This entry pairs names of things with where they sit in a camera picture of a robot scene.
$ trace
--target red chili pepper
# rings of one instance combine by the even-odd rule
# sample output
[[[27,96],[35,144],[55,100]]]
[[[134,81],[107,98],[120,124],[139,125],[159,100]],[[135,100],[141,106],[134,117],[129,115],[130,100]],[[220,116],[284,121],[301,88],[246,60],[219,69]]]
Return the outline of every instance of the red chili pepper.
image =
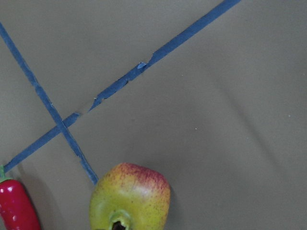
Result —
[[[0,214],[7,230],[41,230],[32,203],[23,185],[5,177],[0,166]]]

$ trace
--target gray tabletop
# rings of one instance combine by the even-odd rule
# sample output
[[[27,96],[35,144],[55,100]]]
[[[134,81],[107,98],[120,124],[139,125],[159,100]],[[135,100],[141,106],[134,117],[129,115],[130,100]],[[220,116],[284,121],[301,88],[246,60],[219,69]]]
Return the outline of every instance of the gray tabletop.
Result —
[[[307,1],[241,1],[87,112],[220,0],[1,1],[0,22],[102,177],[172,188],[165,230],[307,229]],[[0,41],[0,164],[55,122]],[[62,134],[7,172],[45,230],[89,229],[92,181]]]

